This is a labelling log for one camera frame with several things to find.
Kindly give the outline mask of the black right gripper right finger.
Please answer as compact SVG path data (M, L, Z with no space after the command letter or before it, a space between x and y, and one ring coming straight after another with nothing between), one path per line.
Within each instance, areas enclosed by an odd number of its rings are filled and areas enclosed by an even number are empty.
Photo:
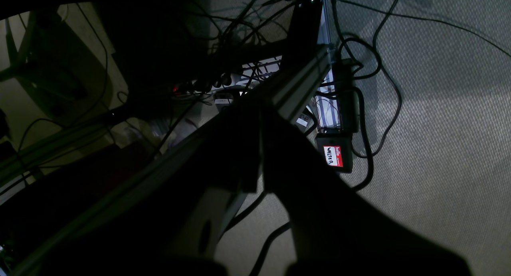
M272 109L261 111L266 188L286 209L289 276L469 276L467 262L365 201Z

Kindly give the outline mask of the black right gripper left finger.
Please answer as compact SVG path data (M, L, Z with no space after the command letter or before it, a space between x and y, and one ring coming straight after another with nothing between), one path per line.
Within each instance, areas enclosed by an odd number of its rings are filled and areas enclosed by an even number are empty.
M227 108L60 233L38 275L225 275L212 254L258 157L259 110Z

